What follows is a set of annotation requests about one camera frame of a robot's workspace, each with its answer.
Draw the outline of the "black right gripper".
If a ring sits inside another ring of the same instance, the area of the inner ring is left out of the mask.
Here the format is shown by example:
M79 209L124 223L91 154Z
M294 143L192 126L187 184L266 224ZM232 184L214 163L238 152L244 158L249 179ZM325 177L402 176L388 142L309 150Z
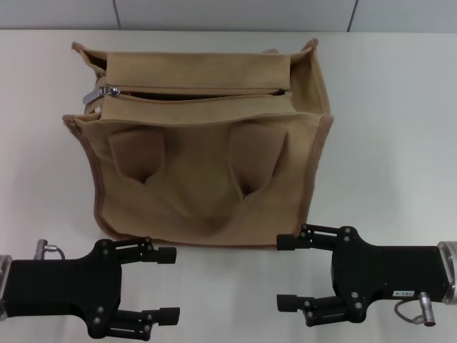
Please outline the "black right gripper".
M333 250L332 282L336 296L299 297L278 294L280 312L302 311L306 325L361 323L368 307L384 299L417 299L423 323L435 324L432 302L447 291L441 253L434 246L376 246L353 227L330 228L303 224L298 234L279 234L277 250Z

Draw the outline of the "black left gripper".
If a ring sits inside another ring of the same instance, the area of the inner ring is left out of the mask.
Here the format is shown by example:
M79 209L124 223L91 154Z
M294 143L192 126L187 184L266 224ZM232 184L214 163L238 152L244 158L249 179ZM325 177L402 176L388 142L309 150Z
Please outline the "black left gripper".
M109 335L121 296L121 264L111 240L102 239L78 259L16 259L3 293L8 317L65 316L82 319L89 336Z

